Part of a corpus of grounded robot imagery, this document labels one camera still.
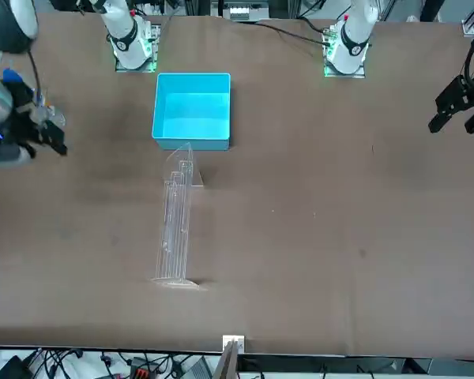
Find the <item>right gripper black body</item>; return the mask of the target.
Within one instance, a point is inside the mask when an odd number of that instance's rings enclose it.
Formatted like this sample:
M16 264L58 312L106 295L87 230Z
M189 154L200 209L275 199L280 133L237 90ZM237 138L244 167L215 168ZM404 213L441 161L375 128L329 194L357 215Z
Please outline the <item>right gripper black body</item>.
M43 145L39 126L30 119L29 113L13 112L0 123L0 145Z

